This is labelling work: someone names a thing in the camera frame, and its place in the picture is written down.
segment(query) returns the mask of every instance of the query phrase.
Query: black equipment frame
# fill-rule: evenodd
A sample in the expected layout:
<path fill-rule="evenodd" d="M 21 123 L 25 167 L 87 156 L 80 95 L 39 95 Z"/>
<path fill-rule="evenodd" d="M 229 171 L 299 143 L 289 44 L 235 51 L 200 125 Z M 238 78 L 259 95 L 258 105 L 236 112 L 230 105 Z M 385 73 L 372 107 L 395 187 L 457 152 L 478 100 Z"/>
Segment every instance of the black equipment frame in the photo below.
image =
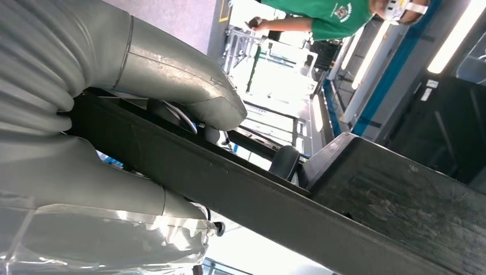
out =
<path fill-rule="evenodd" d="M 312 201 L 307 190 L 125 100 L 89 91 L 75 100 L 69 134 L 339 274 L 456 274 Z"/>

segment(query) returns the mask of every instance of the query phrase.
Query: person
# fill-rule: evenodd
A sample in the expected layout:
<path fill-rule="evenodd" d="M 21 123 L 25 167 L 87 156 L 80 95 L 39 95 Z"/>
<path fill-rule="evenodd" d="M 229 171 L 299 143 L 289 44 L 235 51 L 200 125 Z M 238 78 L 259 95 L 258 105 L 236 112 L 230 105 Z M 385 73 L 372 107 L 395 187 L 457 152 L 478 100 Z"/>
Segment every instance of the person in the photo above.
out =
<path fill-rule="evenodd" d="M 354 35 L 378 15 L 404 25 L 417 23 L 425 14 L 430 0 L 255 0 L 299 17 L 265 20 L 255 31 L 312 32 L 313 39 L 329 40 Z"/>

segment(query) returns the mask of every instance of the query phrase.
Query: yellow sign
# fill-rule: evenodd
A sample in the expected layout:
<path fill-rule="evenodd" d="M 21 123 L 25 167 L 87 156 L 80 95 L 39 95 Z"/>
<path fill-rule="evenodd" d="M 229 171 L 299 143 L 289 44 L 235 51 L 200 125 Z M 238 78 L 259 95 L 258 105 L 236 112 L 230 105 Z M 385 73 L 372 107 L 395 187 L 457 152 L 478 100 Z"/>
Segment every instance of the yellow sign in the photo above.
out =
<path fill-rule="evenodd" d="M 229 14 L 231 12 L 231 8 L 228 6 L 228 14 L 225 17 L 223 17 L 223 10 L 225 9 L 225 6 L 228 6 L 228 0 L 221 0 L 220 23 L 229 20 Z"/>

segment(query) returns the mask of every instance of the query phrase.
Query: person's arm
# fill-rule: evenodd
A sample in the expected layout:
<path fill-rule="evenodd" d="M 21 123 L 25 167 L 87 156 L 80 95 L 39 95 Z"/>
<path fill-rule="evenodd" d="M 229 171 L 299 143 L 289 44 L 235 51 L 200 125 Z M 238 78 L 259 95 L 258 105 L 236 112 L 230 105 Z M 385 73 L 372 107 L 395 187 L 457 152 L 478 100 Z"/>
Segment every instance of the person's arm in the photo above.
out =
<path fill-rule="evenodd" d="M 272 21 L 262 20 L 261 24 L 258 27 L 254 27 L 253 30 L 310 32 L 312 30 L 312 20 L 312 18 L 306 17 L 292 17 Z"/>

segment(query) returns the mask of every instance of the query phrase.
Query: clear plastic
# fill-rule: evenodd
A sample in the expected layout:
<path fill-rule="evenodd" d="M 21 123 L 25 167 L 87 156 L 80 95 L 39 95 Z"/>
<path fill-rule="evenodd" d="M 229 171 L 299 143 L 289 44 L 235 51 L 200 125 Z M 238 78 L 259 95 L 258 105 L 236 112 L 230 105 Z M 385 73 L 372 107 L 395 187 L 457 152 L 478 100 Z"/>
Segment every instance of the clear plastic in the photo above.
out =
<path fill-rule="evenodd" d="M 0 274 L 174 274 L 201 264 L 213 223 L 73 205 L 35 209 L 0 191 Z"/>
<path fill-rule="evenodd" d="M 462 80 L 486 85 L 486 33 L 461 62 L 456 76 Z"/>

